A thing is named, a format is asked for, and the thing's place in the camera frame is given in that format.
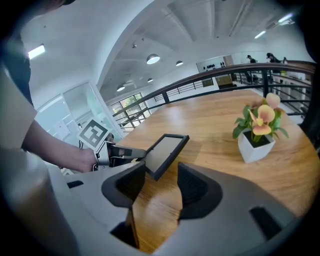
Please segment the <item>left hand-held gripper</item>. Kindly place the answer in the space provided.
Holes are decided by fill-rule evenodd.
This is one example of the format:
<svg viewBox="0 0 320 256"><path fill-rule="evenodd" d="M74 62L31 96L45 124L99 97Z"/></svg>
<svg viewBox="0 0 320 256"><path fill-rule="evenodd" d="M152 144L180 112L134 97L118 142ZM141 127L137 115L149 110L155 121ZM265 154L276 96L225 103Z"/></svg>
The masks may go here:
<svg viewBox="0 0 320 256"><path fill-rule="evenodd" d="M96 159L92 167L94 171L125 165L136 158L143 159L147 154L144 149L137 149L134 155L132 148L116 145L110 129L94 119L90 119L81 128L77 137L83 145L93 150Z"/></svg>

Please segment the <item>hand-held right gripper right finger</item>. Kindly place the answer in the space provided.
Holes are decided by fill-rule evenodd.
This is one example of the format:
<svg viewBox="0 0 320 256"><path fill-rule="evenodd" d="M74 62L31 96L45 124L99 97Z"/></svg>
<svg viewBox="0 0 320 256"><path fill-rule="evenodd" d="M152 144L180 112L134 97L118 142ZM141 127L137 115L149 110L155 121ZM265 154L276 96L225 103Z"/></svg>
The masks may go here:
<svg viewBox="0 0 320 256"><path fill-rule="evenodd" d="M218 182L182 162L178 164L177 185L182 198L180 220L204 218L218 207L223 198Z"/></svg>

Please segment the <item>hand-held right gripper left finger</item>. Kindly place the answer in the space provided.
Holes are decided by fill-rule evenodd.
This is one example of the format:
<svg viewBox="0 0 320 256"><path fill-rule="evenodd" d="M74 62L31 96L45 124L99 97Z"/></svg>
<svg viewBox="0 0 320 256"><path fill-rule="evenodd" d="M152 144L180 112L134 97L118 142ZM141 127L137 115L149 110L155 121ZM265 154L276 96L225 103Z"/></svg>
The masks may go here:
<svg viewBox="0 0 320 256"><path fill-rule="evenodd" d="M109 178L101 185L103 196L114 206L131 209L145 184L146 164L140 161Z"/></svg>

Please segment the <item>person's left hand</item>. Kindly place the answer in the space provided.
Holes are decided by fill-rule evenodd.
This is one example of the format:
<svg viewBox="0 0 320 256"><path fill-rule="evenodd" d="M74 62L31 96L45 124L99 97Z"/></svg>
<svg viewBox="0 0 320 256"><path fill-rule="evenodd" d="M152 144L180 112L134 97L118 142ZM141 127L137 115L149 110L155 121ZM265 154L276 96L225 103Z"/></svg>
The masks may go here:
<svg viewBox="0 0 320 256"><path fill-rule="evenodd" d="M81 173L88 173L93 170L94 165L97 163L96 155L90 148L78 148L73 155L73 170Z"/></svg>

